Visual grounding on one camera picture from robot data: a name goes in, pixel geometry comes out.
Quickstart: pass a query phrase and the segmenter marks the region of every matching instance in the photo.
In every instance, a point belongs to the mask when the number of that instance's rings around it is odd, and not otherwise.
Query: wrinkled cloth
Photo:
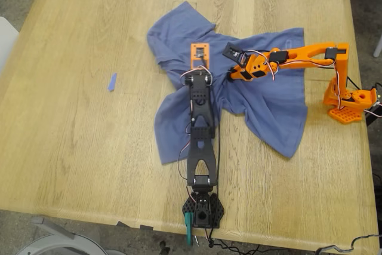
[[[227,42],[243,50],[290,49],[304,45],[302,28],[264,33],[245,39],[214,32],[215,24],[199,14],[188,2],[160,18],[148,31],[147,41],[176,91],[166,96],[154,121],[156,143],[163,164],[178,160],[190,136],[185,132],[190,121],[189,88],[180,75],[190,67],[190,44],[210,44],[210,71],[213,74],[212,105],[231,113],[244,113],[247,127],[260,139],[286,157],[296,151],[306,121],[304,69],[280,69],[276,80],[272,75],[251,82],[229,82],[226,73],[236,63],[222,55]],[[187,148],[181,158],[188,154]]]

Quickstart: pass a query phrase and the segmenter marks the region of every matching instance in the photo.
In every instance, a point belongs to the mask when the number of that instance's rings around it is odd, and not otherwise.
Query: t-shirt
[[[275,81],[268,73],[251,82],[226,79],[236,63],[222,55],[228,42],[243,50],[291,49],[304,45],[302,28],[264,33],[244,39],[214,32],[215,24],[199,14],[188,2],[160,18],[148,31],[147,41],[176,91],[167,95],[154,121],[156,143],[163,164],[178,159],[190,139],[186,127],[190,122],[189,87],[180,75],[190,69],[190,44],[210,45],[210,71],[213,75],[212,106],[215,122],[221,109],[244,114],[247,127],[260,139],[286,157],[296,151],[304,130],[307,107],[304,96],[304,69],[280,69]],[[187,148],[181,158],[188,154]]]

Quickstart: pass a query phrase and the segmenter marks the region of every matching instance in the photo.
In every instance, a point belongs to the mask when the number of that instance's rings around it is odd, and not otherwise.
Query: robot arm
[[[312,58],[318,54],[325,54],[324,59]],[[344,124],[360,121],[362,112],[374,106],[378,100],[375,88],[356,91],[349,91],[346,88],[348,43],[336,45],[328,42],[289,50],[273,48],[264,53],[256,50],[243,51],[228,43],[223,55],[237,63],[227,74],[230,81],[235,79],[252,81],[268,73],[275,79],[275,73],[279,69],[333,68],[335,76],[324,94],[324,104],[336,106],[329,110],[329,115]]]

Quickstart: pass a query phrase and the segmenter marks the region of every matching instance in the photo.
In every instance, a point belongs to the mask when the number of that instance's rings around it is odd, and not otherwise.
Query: wood grain
[[[153,133],[174,89],[146,44],[149,27],[182,1],[35,0],[0,77],[0,208],[185,233],[185,182],[176,164],[161,165]],[[300,26],[306,44],[349,42],[360,83],[349,0],[187,1],[220,33]],[[306,70],[309,112],[292,159],[223,112],[217,238],[315,250],[377,232],[365,123],[326,115],[331,72]],[[377,242],[356,253],[376,254]]]

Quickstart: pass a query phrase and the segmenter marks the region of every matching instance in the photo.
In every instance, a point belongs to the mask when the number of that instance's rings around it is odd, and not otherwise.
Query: gray floor
[[[8,19],[20,30],[33,0],[0,0],[0,16]],[[359,64],[361,67],[362,86],[369,88],[375,82],[382,82],[382,56],[375,59],[372,52],[382,33],[382,0],[352,0],[352,12],[356,32]],[[382,175],[382,120],[368,128],[372,166],[375,173]],[[44,233],[29,224],[31,215],[0,210],[0,255],[16,254],[22,246]],[[190,248],[183,235],[163,232],[143,231],[116,226],[97,225],[65,219],[51,219],[67,230],[79,234],[97,231],[101,234],[104,248],[115,249],[129,254],[159,254],[159,242],[166,240],[171,248],[170,254],[233,254],[219,247],[209,249],[207,242],[199,239],[201,246]],[[248,251],[256,245],[233,242]],[[269,255],[312,254],[300,250],[271,251]]]

